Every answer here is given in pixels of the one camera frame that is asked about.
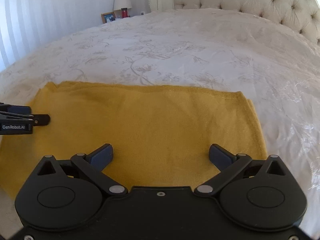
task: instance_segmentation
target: white bedspread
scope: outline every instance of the white bedspread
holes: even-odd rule
[[[75,33],[16,62],[0,73],[0,101],[24,104],[47,82],[65,80],[242,91],[268,153],[281,156],[308,197],[301,228],[320,236],[320,47],[302,35],[234,11],[154,12]]]

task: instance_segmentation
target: bed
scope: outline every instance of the bed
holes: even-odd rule
[[[318,238],[316,0],[150,0],[150,6],[159,11],[74,33],[11,65],[0,73],[0,101],[25,104],[47,82],[66,80],[242,91],[254,103],[268,153],[281,156],[307,195],[301,228]],[[14,220],[10,208],[6,216]]]

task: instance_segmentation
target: vertical blind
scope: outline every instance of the vertical blind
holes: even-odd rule
[[[0,71],[67,34],[102,24],[114,0],[0,0]]]

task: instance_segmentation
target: circular cover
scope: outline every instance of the circular cover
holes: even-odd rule
[[[23,223],[65,230],[81,225],[99,210],[102,194],[92,183],[45,176],[48,177],[25,185],[17,195],[15,206]]]
[[[266,174],[228,184],[220,194],[220,204],[236,222],[251,229],[274,231],[298,223],[307,200],[285,176]]]

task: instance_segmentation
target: metal screw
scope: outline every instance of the metal screw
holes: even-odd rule
[[[200,185],[199,187],[197,187],[197,190],[201,193],[210,193],[213,191],[213,187],[209,185]]]
[[[24,236],[23,240],[34,240],[32,236]]]
[[[165,193],[162,192],[162,191],[160,191],[160,192],[157,193],[157,196],[159,196],[159,197],[164,197],[164,196],[165,196]]]
[[[109,188],[109,191],[114,194],[120,194],[125,191],[125,188],[124,186],[121,186],[121,185],[113,185]]]

